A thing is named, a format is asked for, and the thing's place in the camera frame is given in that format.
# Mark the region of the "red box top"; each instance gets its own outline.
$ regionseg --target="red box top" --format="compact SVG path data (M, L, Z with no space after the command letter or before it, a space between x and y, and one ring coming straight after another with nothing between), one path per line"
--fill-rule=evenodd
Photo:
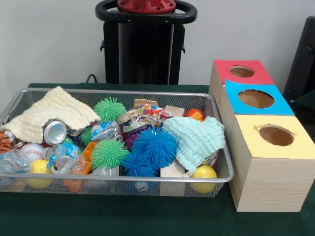
M243 84L274 84L259 60L214 60L214 63L223 84L226 79Z

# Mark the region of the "yellow ball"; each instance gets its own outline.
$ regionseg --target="yellow ball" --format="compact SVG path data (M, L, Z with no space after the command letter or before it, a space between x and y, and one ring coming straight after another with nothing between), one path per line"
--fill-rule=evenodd
M192 178L218 178L216 171L208 165L202 165L197 168ZM216 186L215 183L190 183L190 186L197 193L210 193Z
M33 161L32 164L33 164L34 169L30 173L52 174L52 172L46 168L48 161L36 160L36 161ZM35 189L47 188L52 182L53 182L53 179L51 178L28 178L26 180L26 183L28 183L30 187L35 188Z

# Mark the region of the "yellow box top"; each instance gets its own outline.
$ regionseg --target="yellow box top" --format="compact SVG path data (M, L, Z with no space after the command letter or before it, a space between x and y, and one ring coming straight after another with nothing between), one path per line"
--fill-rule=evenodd
M315 144L294 116L236 115L253 157L315 159Z

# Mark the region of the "black cable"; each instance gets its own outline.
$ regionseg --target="black cable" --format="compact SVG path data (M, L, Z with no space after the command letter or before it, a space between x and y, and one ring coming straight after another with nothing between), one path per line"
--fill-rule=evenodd
M94 75L94 74L90 74L90 75L88 76L86 83L88 83L88 82L89 82L90 77L93 77L93 78L94 78L95 83L97 84L97 79L96 79L96 77L95 77L95 75Z

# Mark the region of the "white wall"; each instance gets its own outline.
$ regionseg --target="white wall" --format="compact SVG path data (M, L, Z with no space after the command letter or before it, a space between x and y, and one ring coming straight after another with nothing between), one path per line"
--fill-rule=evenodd
M6 81L5 72L0 58L0 114L11 99L11 92Z
M259 59L283 91L314 0L187 0L198 18L186 25L181 84L210 80L214 59Z
M31 82L105 81L100 0L0 0L0 55L11 93ZM213 59L260 59L283 90L314 0L188 0L180 84L208 85Z

